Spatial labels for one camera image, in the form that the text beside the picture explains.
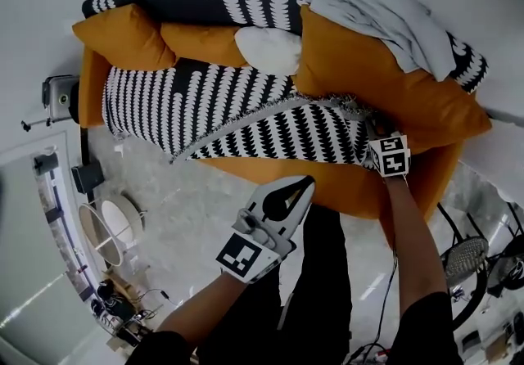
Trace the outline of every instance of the round white object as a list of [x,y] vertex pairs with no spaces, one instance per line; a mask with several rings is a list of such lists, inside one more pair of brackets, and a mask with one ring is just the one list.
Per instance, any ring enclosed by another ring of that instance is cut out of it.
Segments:
[[91,205],[79,206],[79,217],[85,236],[97,252],[110,264],[122,264],[124,243],[115,239],[102,214]]
[[102,215],[113,236],[125,245],[133,244],[131,223],[140,221],[140,214],[128,199],[118,195],[103,201]]

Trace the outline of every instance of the floor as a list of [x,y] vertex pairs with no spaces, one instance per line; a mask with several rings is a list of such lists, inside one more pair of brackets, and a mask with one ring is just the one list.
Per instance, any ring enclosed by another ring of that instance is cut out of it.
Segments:
[[[101,196],[123,192],[141,210],[144,233],[138,244],[125,256],[122,273],[149,265],[144,288],[160,288],[169,294],[173,304],[179,304],[211,282],[219,273],[214,262],[228,236],[239,208],[255,189],[253,183],[233,177],[197,161],[170,165],[162,150],[135,137],[117,142],[105,127],[89,130],[93,155],[102,163],[106,183]],[[474,218],[490,240],[490,250],[498,253],[509,242],[505,230],[509,223],[508,209],[499,199],[496,189],[483,181],[468,167],[459,164],[442,201],[463,234],[475,235],[468,225],[465,212]],[[353,293],[351,349],[373,340],[387,282],[391,275],[392,253],[377,221],[341,216],[346,236],[346,249]],[[440,215],[435,213],[430,228],[439,251],[447,250],[453,233]],[[287,299],[300,273],[303,251],[301,230],[293,240],[298,249],[282,265],[282,301]],[[474,288],[475,278],[464,284],[466,294]],[[329,302],[330,282],[325,300]],[[524,295],[504,294],[502,299],[486,296],[476,314],[455,332],[457,340],[478,328],[481,338],[488,340],[506,317],[519,308]],[[399,324],[399,292],[395,277],[386,303],[381,343],[391,346]],[[161,321],[173,308],[152,292],[144,299],[148,308],[163,306],[152,325]],[[454,304],[456,312],[464,301]]]

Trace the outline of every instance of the white pillow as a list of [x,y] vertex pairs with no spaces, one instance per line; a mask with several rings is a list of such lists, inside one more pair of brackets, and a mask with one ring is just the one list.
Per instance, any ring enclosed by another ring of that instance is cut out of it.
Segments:
[[298,71],[302,38],[286,30],[241,28],[235,41],[247,63],[259,71],[273,75],[294,75]]

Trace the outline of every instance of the cable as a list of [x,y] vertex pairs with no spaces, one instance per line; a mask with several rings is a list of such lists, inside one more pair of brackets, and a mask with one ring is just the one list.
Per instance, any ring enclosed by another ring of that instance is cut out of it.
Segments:
[[380,334],[382,332],[382,321],[384,320],[384,312],[386,310],[386,302],[387,302],[387,296],[390,293],[391,283],[393,282],[393,278],[395,277],[396,267],[399,264],[399,259],[396,255],[396,249],[393,251],[393,271],[390,275],[390,280],[387,283],[387,289],[386,294],[384,295],[384,301],[382,301],[382,311],[380,313],[380,320],[378,321],[378,330],[377,335],[375,336],[375,340],[372,343],[368,343],[367,345],[360,346],[351,356],[350,359],[346,363],[351,363],[354,359],[358,358],[360,354],[368,347],[368,352],[364,355],[364,360],[362,361],[363,364],[366,363],[368,360],[369,353],[371,352],[371,349],[373,346],[378,346],[382,350],[386,351],[384,346],[382,346],[380,343],[378,343],[378,340],[380,339]]
[[144,309],[142,312],[147,314],[147,316],[144,317],[144,320],[151,320],[158,314],[156,311],[151,311],[150,309]]
[[171,301],[171,299],[169,298],[169,295],[167,295],[167,292],[165,292],[164,290],[161,290],[161,289],[158,289],[158,288],[153,288],[151,290],[147,290],[146,292],[144,292],[142,295],[140,295],[138,298],[133,298],[129,301],[131,301],[132,303],[138,303],[142,300],[142,298],[144,296],[146,296],[147,294],[149,294],[150,292],[152,291],[160,291],[160,294],[167,300],[169,301],[172,305],[174,305],[176,308],[180,307],[180,304],[175,304],[173,301]]
[[152,290],[147,290],[147,291],[144,292],[142,295],[140,295],[138,298],[132,298],[132,299],[129,300],[129,301],[131,301],[132,303],[133,303],[133,302],[134,302],[134,303],[137,303],[137,302],[141,301],[142,298],[143,298],[144,296],[146,296],[147,294],[149,294],[150,292],[153,292],[153,291],[160,291],[160,292],[162,292],[162,290],[160,290],[160,289],[158,289],[158,288],[153,288]]
[[487,240],[485,237],[484,237],[484,233],[481,231],[481,229],[478,227],[477,223],[475,222],[475,220],[473,219],[472,215],[467,212],[466,213],[466,216],[468,217],[469,219],[469,222],[471,223],[471,225],[473,226],[473,228],[475,228],[475,231],[477,232],[477,234],[479,236],[481,236],[484,240]]
[[521,232],[521,235],[524,235],[524,230],[522,230],[521,220],[518,219],[517,212],[513,208],[513,205],[511,204],[511,202],[506,202],[506,203],[508,204],[509,210],[511,211],[511,213],[513,214],[513,217],[515,218],[515,222],[517,223],[518,231]]
[[449,226],[451,227],[451,229],[453,229],[453,233],[454,235],[457,237],[457,241],[459,243],[462,243],[463,242],[463,238],[462,236],[460,235],[460,232],[459,232],[459,229],[457,228],[457,226],[455,225],[453,219],[451,219],[451,217],[449,216],[449,214],[445,211],[444,207],[440,204],[440,202],[438,204],[436,204],[436,206],[438,207],[440,213],[442,215],[444,215],[444,218],[448,221],[449,223]]

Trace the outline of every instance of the wire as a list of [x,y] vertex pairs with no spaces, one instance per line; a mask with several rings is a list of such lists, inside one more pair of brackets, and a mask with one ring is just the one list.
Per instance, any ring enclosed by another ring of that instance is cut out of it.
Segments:
[[472,215],[467,212],[466,213],[466,216],[468,217],[469,219],[469,222],[471,223],[471,225],[473,226],[473,228],[475,228],[475,231],[477,232],[477,234],[482,237],[484,240],[486,240],[486,238],[484,237],[484,234],[482,233],[481,229],[478,227],[477,223],[475,222],[475,220],[473,219]]
[[132,303],[137,303],[137,302],[141,301],[143,297],[145,297],[147,294],[149,294],[150,292],[153,292],[153,291],[160,291],[160,292],[162,292],[162,290],[160,290],[158,288],[153,288],[152,290],[147,290],[142,295],[140,295],[138,298],[132,298],[129,301],[131,301]]
[[515,222],[517,223],[518,231],[521,232],[521,235],[524,235],[524,230],[522,230],[521,220],[518,218],[517,212],[515,211],[515,209],[513,208],[513,205],[510,202],[506,202],[506,203],[508,204],[509,210],[511,211],[511,213],[513,214],[513,217],[515,218]]
[[147,316],[144,317],[144,320],[151,320],[152,318],[155,318],[158,314],[156,311],[151,311],[150,309],[144,309],[143,312],[147,314]]
[[384,312],[386,310],[387,296],[390,293],[391,283],[393,282],[393,278],[395,277],[396,267],[397,267],[398,264],[399,264],[399,259],[398,259],[397,255],[396,255],[396,249],[395,249],[393,251],[393,270],[391,271],[390,280],[387,283],[387,289],[386,289],[386,294],[384,295],[384,301],[382,301],[382,311],[380,313],[380,320],[378,321],[378,330],[377,330],[377,335],[375,336],[375,340],[373,342],[371,342],[371,343],[368,343],[367,345],[360,346],[350,356],[350,359],[346,363],[351,363],[351,361],[356,359],[366,348],[368,348],[368,352],[366,352],[366,354],[364,355],[364,359],[362,361],[362,363],[364,363],[364,364],[368,360],[369,353],[371,352],[371,349],[374,346],[378,346],[379,348],[381,348],[385,352],[387,351],[387,349],[384,348],[384,346],[382,346],[380,343],[378,343],[378,340],[380,339],[380,334],[382,332],[382,321],[384,320]]

